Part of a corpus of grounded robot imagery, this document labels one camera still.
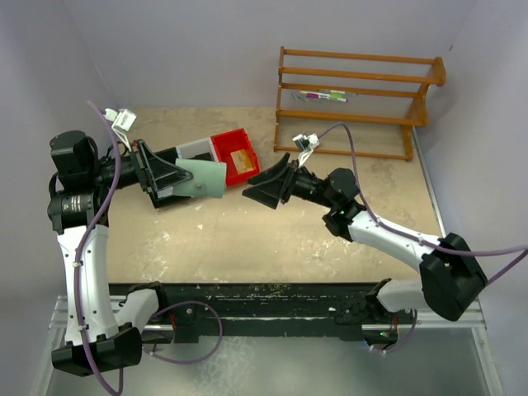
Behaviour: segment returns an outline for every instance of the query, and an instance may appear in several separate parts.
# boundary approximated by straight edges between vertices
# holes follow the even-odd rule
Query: orange item in bin
[[[227,186],[244,183],[260,172],[257,155],[244,129],[211,136],[218,160],[227,164]]]

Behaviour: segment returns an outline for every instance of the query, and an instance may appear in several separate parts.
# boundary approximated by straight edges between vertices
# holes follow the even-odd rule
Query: wooden table
[[[284,153],[274,153],[272,108],[134,109],[138,119],[130,138],[153,150],[244,128],[261,168]],[[319,132],[328,122],[296,120],[282,125],[283,136]],[[401,149],[398,127],[350,123],[358,149]],[[328,134],[326,147],[346,144],[345,134]],[[439,234],[422,168],[406,163],[358,158],[361,185],[376,212],[387,219]],[[345,156],[314,154],[306,166],[325,177],[350,167]],[[270,210],[244,198],[242,187],[221,200],[196,199],[156,210],[139,186],[117,191],[110,210],[110,282],[345,282],[416,276],[382,252],[334,238],[321,217],[326,209],[292,198]]]

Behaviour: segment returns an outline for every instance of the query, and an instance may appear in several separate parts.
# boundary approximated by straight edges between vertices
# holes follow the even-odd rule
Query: wooden shelf
[[[353,59],[353,60],[367,60],[378,62],[396,62],[403,64],[426,64],[430,65],[426,76],[415,75],[399,75],[399,74],[385,74],[385,73],[365,73],[344,70],[329,70],[320,68],[291,68],[284,66],[285,56],[306,56],[317,58],[334,58],[334,59]],[[409,91],[395,91],[385,89],[370,89],[358,87],[341,87],[335,85],[320,85],[309,83],[292,83],[283,82],[285,75],[302,75],[302,76],[319,76],[330,78],[357,78],[375,81],[389,81],[398,83],[419,83],[420,87],[417,92]],[[325,51],[309,51],[301,49],[285,49],[280,48],[279,58],[279,87],[277,90],[276,101],[276,128],[273,149],[276,150],[296,150],[293,146],[279,145],[279,133],[281,129],[281,117],[296,117],[316,120],[344,120],[355,122],[369,122],[378,124],[400,125],[403,138],[404,155],[395,155],[387,153],[357,153],[357,155],[365,157],[377,158],[394,158],[411,161],[413,159],[413,126],[425,126],[428,121],[428,114],[426,108],[426,94],[427,89],[431,85],[441,87],[446,82],[446,70],[442,58],[424,59],[424,58],[409,58],[402,56],[390,55],[371,55],[371,54],[345,54],[340,52],[325,52]],[[357,95],[371,95],[380,97],[405,97],[411,98],[412,103],[408,108],[405,116],[402,117],[386,117],[377,115],[360,115],[360,114],[342,114],[324,111],[302,111],[281,108],[281,95],[283,89],[294,90],[336,90],[355,93]],[[330,150],[325,148],[318,148],[316,153],[333,153],[350,155],[350,151],[346,150]]]

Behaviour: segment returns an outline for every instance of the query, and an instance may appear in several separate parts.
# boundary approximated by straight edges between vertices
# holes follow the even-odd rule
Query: wall
[[[527,242],[528,3],[479,0],[445,59],[419,131],[447,229],[474,249]],[[506,258],[482,259],[491,276]],[[493,356],[507,394],[526,394],[528,261],[482,294]]]
[[[65,290],[46,215],[54,172],[49,141],[85,130],[106,147],[85,102],[113,101],[65,6],[55,0],[0,3],[0,383],[28,394],[54,298]]]
[[[281,45],[435,57],[475,3],[64,1],[123,106],[274,106]]]

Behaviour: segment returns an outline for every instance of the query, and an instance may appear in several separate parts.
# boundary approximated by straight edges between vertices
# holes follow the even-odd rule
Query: yellow label
[[[244,149],[239,151],[233,151],[231,153],[234,167],[237,168],[237,173],[250,172],[254,169],[251,159],[249,159],[248,152]]]

